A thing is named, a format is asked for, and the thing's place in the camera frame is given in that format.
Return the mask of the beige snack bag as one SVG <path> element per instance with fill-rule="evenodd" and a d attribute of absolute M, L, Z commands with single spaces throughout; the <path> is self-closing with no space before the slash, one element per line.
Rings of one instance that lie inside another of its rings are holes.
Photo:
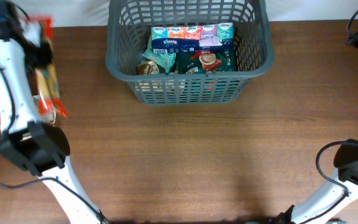
<path fill-rule="evenodd" d="M 158 65 L 150 60 L 142 60 L 138 66 L 136 66 L 136 75 L 155 75 L 159 74 L 160 70 Z M 160 81 L 152 81 L 149 83 L 148 81 L 139 82 L 139 88 L 136 87 L 136 90 L 142 89 L 143 91 L 161 91 L 161 82 Z"/>

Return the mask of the grey plastic basket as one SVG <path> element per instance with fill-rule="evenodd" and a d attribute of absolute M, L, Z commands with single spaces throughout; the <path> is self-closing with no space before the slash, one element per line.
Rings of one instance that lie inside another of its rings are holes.
<path fill-rule="evenodd" d="M 111 1 L 106 67 L 147 105 L 233 101 L 273 65 L 264 1 Z"/>

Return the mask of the green coffee bag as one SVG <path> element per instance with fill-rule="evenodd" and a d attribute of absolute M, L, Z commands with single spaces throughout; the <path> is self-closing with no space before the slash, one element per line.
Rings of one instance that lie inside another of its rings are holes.
<path fill-rule="evenodd" d="M 237 69 L 233 50 L 182 52 L 176 54 L 176 71 L 180 74 L 208 72 L 235 72 Z"/>

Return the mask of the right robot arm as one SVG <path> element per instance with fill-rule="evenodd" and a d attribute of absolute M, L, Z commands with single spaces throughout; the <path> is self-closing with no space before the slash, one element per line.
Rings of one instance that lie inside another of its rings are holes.
<path fill-rule="evenodd" d="M 325 223 L 358 199 L 358 40 L 342 21 L 276 22 L 275 96 L 280 190 L 295 200 L 283 220 Z"/>

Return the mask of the brown white pastry bag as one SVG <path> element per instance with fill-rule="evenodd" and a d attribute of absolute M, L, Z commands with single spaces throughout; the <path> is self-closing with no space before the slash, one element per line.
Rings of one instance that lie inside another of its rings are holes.
<path fill-rule="evenodd" d="M 33 100 L 43 121 L 54 126 L 56 122 L 55 109 L 47 109 L 47 104 L 44 103 L 40 95 L 34 95 Z"/>

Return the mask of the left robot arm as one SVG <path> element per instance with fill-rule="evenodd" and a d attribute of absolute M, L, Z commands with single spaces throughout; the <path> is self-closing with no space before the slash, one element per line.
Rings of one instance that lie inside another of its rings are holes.
<path fill-rule="evenodd" d="M 60 101 L 48 20 L 0 1 L 0 155 L 54 195 L 71 223 L 106 223 L 70 161 L 70 145 L 55 126 Z"/>

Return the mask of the Kleenex tissue multipack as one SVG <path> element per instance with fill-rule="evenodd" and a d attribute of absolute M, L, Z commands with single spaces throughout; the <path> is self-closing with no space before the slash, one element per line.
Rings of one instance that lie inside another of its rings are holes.
<path fill-rule="evenodd" d="M 234 46 L 234 24 L 152 27 L 150 39 L 155 54 L 229 49 Z"/>

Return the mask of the orange spaghetti packet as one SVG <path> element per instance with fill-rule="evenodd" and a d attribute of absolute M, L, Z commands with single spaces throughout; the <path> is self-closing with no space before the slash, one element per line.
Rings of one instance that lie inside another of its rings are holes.
<path fill-rule="evenodd" d="M 53 52 L 52 44 L 52 18 L 50 16 L 32 16 L 30 21 L 38 21 L 42 26 L 42 39 L 50 42 Z M 34 72 L 37 80 L 38 95 L 43 99 L 44 103 L 47 104 L 47 109 L 54 108 L 56 114 L 60 114 L 63 117 L 67 117 L 67 111 L 63 107 L 60 99 L 59 85 L 57 79 L 57 73 L 54 64 L 54 58 L 52 63 L 47 65 L 45 68 L 35 68 Z"/>

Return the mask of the light teal snack packet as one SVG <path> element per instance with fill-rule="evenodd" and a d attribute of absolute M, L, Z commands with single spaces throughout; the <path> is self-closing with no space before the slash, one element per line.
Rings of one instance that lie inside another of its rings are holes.
<path fill-rule="evenodd" d="M 169 72 L 171 68 L 175 64 L 176 59 L 176 53 L 168 54 L 168 53 L 162 53 L 162 54 L 156 54 L 154 53 L 152 49 L 152 39 L 149 38 L 147 48 L 145 52 L 142 54 L 142 56 L 146 59 L 149 59 L 156 63 L 157 65 L 164 68 L 166 72 Z"/>

